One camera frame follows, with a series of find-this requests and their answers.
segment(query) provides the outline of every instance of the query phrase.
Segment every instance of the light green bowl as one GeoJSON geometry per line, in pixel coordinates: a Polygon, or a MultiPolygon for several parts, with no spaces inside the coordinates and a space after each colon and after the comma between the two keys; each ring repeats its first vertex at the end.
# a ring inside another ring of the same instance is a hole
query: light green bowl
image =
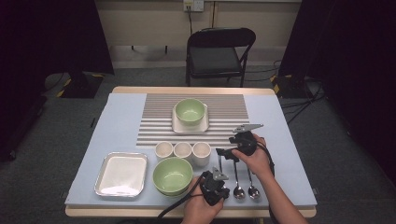
{"type": "Polygon", "coordinates": [[[196,125],[204,117],[205,106],[197,99],[184,99],[176,105],[177,118],[186,125],[196,125]]]}
{"type": "Polygon", "coordinates": [[[184,159],[167,158],[157,164],[152,174],[152,180],[160,193],[177,196],[189,187],[192,180],[192,167],[184,159]]]}

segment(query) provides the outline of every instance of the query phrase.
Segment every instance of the spoon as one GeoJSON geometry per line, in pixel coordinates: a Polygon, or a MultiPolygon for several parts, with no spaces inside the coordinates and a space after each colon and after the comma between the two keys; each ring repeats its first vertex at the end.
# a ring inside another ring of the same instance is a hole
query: spoon
{"type": "Polygon", "coordinates": [[[247,190],[248,196],[251,199],[259,199],[260,198],[260,192],[256,187],[253,186],[253,183],[251,182],[251,174],[250,170],[247,168],[247,174],[248,174],[248,179],[250,180],[250,187],[247,190]]]}
{"type": "Polygon", "coordinates": [[[236,172],[236,162],[233,162],[233,170],[235,171],[235,179],[236,179],[236,187],[233,190],[233,196],[235,197],[235,199],[244,199],[245,198],[245,192],[244,190],[239,187],[239,183],[238,183],[238,173],[236,172]]]}

